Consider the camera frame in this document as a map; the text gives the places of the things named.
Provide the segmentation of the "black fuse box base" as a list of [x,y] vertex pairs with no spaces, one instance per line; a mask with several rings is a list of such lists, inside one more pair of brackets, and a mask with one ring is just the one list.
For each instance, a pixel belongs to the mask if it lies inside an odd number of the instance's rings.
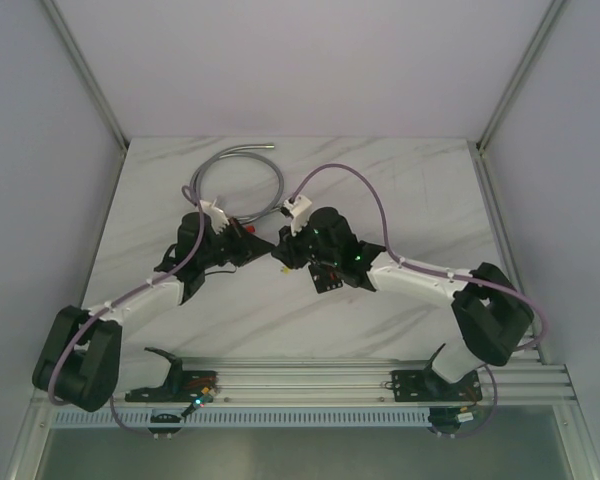
[[310,264],[308,270],[318,294],[324,294],[343,287],[343,282],[333,269]]

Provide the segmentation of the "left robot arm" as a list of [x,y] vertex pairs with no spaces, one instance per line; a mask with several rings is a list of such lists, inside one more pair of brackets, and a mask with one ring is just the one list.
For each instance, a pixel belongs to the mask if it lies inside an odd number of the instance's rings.
[[66,306],[56,314],[32,374],[34,387],[57,404],[87,412],[139,389],[175,401],[185,386],[181,358],[158,347],[124,350],[124,342],[193,297],[207,270],[242,267],[274,247],[233,218],[213,227],[206,214],[185,215],[176,242],[141,286],[118,300],[89,309]]

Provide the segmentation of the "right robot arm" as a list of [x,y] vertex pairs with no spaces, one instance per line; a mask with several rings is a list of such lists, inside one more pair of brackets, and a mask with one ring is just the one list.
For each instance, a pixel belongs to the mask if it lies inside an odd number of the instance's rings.
[[358,239],[336,209],[314,210],[303,196],[285,201],[281,211],[291,222],[280,229],[272,255],[289,269],[307,267],[317,292],[348,285],[451,309],[459,333],[435,351],[423,374],[433,398],[448,397],[483,365],[506,365],[531,326],[533,311],[492,264],[463,270],[408,263],[385,246]]

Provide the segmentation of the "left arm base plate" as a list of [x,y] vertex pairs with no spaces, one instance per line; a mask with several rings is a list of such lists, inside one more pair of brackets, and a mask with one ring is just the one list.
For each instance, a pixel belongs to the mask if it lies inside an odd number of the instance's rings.
[[218,374],[213,370],[184,371],[179,378],[172,377],[160,387],[132,390],[125,395],[125,400],[131,403],[195,402],[212,393],[217,380]]

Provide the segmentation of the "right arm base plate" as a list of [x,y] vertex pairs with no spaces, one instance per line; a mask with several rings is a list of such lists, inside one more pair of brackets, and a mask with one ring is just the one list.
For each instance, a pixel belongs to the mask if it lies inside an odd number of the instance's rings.
[[477,403],[483,399],[476,371],[448,383],[429,370],[393,370],[388,388],[399,403]]

